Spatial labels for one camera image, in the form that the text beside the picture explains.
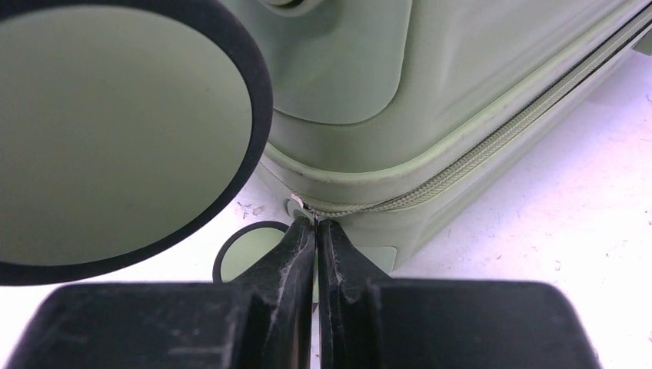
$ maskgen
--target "black plastic part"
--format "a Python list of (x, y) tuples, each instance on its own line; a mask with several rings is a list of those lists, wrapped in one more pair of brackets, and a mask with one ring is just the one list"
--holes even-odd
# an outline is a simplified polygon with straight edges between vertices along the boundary
[(276, 248), (229, 282), (254, 286), (264, 302), (259, 324), (266, 329), (254, 343), (260, 362), (250, 367), (309, 367), (314, 242), (312, 223), (298, 218)]
[(598, 369), (564, 296), (538, 283), (393, 280), (318, 227), (321, 367)]
[(573, 308), (547, 284), (394, 280), (370, 293), (383, 368), (600, 367)]
[(254, 224), (250, 224), (247, 227), (241, 228), (239, 231), (235, 232), (220, 248), (218, 256), (215, 258), (215, 263), (213, 263), (213, 282), (223, 282), (222, 280), (222, 262), (224, 261), (226, 251), (244, 234), (247, 234), (250, 231), (259, 228), (274, 228), (285, 233), (290, 228), (289, 225), (281, 223), (280, 221), (259, 221)]
[(321, 367), (380, 367), (367, 284), (389, 276), (354, 247), (337, 222), (319, 222), (317, 249)]
[(4, 21), (53, 8), (107, 5), (140, 9), (163, 15), (203, 34), (224, 51), (241, 73), (251, 99), (251, 137), (244, 159), (226, 189), (199, 216), (153, 244), (117, 257), (84, 264), (32, 266), (0, 261), (0, 284), (31, 285), (75, 281), (125, 268), (148, 259), (183, 241), (203, 227), (238, 194), (262, 156), (271, 127), (272, 90), (267, 65), (254, 39), (220, 2), (214, 0), (1, 0)]
[(324, 369), (598, 369), (573, 308), (540, 283), (393, 280), (341, 226), (296, 220), (228, 284), (62, 288), (8, 369), (308, 367), (318, 246)]
[(79, 284), (41, 306), (8, 369), (246, 368), (252, 289)]
[(80, 284), (38, 310), (8, 369), (308, 368), (314, 228), (227, 284)]

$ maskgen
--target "white floor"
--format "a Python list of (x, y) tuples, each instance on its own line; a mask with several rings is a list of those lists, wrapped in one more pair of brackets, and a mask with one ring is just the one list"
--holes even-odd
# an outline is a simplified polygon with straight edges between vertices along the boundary
[[(208, 281), (243, 225), (289, 221), (252, 178), (188, 240), (93, 281)], [(652, 367), (652, 58), (635, 55), (396, 277), (546, 281), (604, 368)], [(56, 286), (0, 288), (0, 365)]]

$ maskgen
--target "zipper teeth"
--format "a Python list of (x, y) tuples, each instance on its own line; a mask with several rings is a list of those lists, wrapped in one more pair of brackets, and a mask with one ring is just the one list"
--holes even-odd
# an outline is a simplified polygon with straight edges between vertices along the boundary
[(553, 83), (546, 91), (535, 98), (524, 110), (516, 114), (482, 142), (473, 147), (453, 164), (427, 180), (414, 190), (391, 200), (372, 204), (337, 204), (321, 201), (308, 196), (299, 197), (308, 204), (315, 214), (327, 218), (339, 218), (353, 213), (375, 213), (381, 211), (409, 208), (426, 202), (440, 194), (456, 181), (505, 146), (512, 138), (537, 120), (565, 95), (577, 87), (589, 75), (617, 54), (626, 44), (633, 41), (652, 19), (652, 8), (648, 6), (637, 17), (627, 23), (601, 46), (580, 61), (571, 71)]

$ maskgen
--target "suitcase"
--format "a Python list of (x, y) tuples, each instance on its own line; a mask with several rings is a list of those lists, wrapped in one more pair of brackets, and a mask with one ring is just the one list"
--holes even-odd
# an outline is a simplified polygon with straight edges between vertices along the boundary
[(2, 2), (0, 284), (143, 261), (254, 170), (393, 270), (649, 52), (650, 21), (649, 0)]
[(225, 4), (271, 71), (256, 173), (279, 201), (340, 222), (386, 271), (617, 68), (652, 20), (641, 0), (323, 2), (305, 22)]

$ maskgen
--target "suitcase zipper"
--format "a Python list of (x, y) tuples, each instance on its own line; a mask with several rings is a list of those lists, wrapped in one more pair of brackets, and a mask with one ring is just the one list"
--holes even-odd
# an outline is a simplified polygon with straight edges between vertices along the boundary
[(541, 95), (536, 97), (521, 112), (500, 126), (478, 145), (473, 147), (453, 164), (439, 172), (419, 187), (391, 200), (372, 204), (338, 204), (321, 201), (298, 194), (298, 197), (314, 214), (323, 218), (339, 218), (354, 213), (377, 213), (401, 210), (422, 204), (445, 191), (452, 184), (482, 164), (493, 153), (500, 150), (512, 138), (520, 134), (553, 105), (576, 88), (600, 66), (609, 61), (629, 45), (652, 22), (652, 5), (647, 6), (602, 45), (580, 61), (566, 75), (553, 83)]

